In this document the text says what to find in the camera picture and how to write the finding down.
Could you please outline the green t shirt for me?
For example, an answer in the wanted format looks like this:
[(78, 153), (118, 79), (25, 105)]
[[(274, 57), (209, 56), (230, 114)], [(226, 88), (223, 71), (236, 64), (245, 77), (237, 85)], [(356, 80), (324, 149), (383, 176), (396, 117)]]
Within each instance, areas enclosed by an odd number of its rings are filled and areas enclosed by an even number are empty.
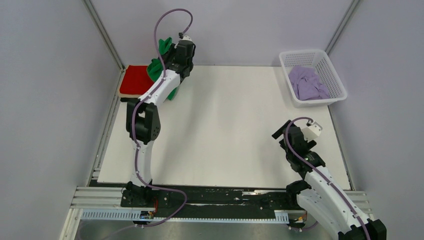
[[(168, 37), (167, 39), (159, 39), (158, 40), (158, 51), (160, 55), (164, 55), (167, 53), (171, 45), (173, 43), (172, 37)], [(150, 79), (155, 83), (160, 80), (163, 75), (163, 66), (159, 58), (153, 58), (151, 63), (147, 66), (147, 74)], [(178, 87), (174, 88), (172, 92), (167, 96), (169, 101), (172, 101), (178, 92)]]

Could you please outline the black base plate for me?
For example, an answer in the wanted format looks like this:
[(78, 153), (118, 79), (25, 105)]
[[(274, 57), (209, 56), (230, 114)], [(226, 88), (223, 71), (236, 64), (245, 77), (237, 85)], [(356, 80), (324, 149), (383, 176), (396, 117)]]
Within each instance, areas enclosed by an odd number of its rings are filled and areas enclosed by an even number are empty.
[(285, 189), (234, 188), (217, 186), (158, 185), (152, 189), (155, 217), (199, 219), (263, 220), (275, 218), (276, 211), (293, 211), (303, 215), (305, 210)]

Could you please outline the folded black t shirt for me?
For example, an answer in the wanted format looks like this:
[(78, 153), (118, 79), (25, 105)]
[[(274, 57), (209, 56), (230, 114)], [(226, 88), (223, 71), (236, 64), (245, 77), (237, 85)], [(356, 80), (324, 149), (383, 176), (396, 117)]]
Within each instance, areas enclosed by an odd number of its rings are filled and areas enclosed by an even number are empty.
[(130, 98), (130, 97), (121, 97), (121, 98), (120, 98), (120, 101), (121, 101), (122, 103), (127, 103), (127, 102), (129, 102), (129, 101), (131, 101), (131, 100), (133, 100), (133, 98)]

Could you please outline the aluminium rail frame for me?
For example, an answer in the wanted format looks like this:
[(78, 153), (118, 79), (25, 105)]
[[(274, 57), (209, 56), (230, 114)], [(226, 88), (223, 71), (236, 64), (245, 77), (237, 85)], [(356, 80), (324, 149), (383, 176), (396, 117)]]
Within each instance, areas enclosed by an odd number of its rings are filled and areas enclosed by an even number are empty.
[[(98, 187), (78, 187), (70, 204), (71, 220), (66, 227), (72, 229), (72, 236), (77, 237), (81, 220), (127, 221), (131, 229), (150, 229), (167, 227), (171, 224), (206, 223), (206, 224), (278, 224), (299, 232), (312, 229), (319, 224), (307, 211), (303, 215), (294, 211), (277, 210), (271, 219), (219, 219), (219, 218), (180, 218), (172, 213), (168, 217), (154, 216), (152, 208), (126, 208), (121, 206), (122, 189), (125, 186), (110, 184)], [(370, 204), (363, 191), (345, 191), (348, 197), (372, 220)]]

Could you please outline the purple t shirt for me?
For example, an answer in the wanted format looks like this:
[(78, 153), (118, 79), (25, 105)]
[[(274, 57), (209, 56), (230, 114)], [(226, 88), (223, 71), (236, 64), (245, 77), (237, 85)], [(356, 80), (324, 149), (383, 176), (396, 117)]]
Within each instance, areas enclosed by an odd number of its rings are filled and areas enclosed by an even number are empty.
[(288, 78), (296, 98), (300, 101), (324, 100), (330, 98), (328, 88), (321, 83), (321, 78), (315, 69), (304, 66), (294, 66)]

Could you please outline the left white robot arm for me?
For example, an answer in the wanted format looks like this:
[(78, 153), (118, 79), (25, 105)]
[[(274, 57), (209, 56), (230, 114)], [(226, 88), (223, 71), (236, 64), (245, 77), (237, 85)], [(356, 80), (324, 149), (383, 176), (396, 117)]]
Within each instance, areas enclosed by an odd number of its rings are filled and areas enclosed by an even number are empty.
[(134, 171), (122, 193), (121, 206), (146, 207), (153, 201), (151, 162), (154, 141), (160, 134), (158, 108), (175, 93), (194, 68), (196, 45), (192, 40), (160, 39), (160, 57), (146, 67), (151, 87), (139, 98), (127, 101), (126, 130), (134, 142)]

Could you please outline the folded red t shirt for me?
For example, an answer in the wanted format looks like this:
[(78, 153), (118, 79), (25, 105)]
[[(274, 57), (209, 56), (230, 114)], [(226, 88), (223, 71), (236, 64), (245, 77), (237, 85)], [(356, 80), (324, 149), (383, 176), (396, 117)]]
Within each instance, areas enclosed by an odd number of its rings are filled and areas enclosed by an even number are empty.
[(127, 66), (118, 90), (121, 98), (138, 98), (151, 88), (154, 81), (149, 77), (147, 67), (147, 65)]

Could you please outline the white plastic basket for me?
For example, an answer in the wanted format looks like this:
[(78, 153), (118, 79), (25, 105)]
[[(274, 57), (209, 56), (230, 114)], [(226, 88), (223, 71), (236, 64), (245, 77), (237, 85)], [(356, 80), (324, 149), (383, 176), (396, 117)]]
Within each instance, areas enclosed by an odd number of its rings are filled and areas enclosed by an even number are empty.
[(294, 107), (328, 106), (347, 98), (347, 91), (323, 50), (283, 51), (278, 57)]

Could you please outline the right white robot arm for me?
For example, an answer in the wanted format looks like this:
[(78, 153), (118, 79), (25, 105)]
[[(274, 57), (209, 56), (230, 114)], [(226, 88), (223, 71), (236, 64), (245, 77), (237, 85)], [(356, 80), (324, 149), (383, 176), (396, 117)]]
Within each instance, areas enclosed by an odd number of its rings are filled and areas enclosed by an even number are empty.
[(272, 137), (279, 141), (291, 169), (301, 180), (286, 186), (286, 204), (301, 207), (320, 224), (334, 240), (385, 240), (387, 228), (373, 220), (351, 200), (336, 183), (325, 161), (312, 149), (315, 139), (323, 132), (320, 124), (310, 117), (305, 128), (288, 120)]

